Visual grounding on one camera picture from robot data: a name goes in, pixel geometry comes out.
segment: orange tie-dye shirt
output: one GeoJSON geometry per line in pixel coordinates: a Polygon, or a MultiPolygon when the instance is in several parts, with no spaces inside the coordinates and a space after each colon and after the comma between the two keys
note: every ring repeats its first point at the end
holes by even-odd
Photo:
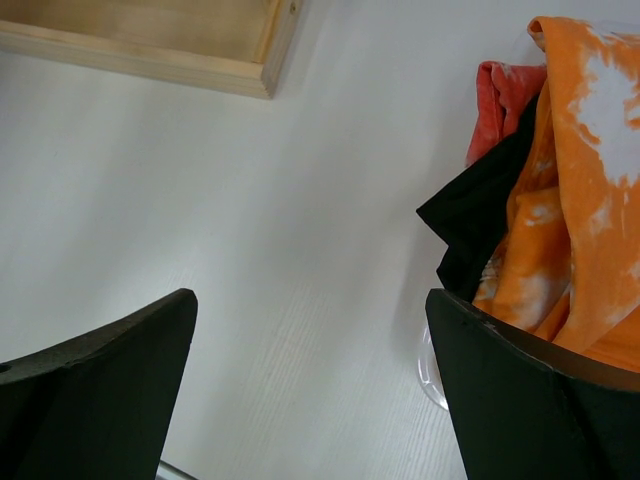
{"type": "Polygon", "coordinates": [[[567,18],[529,32],[548,79],[508,234],[474,303],[640,371],[640,35],[567,18]]]}

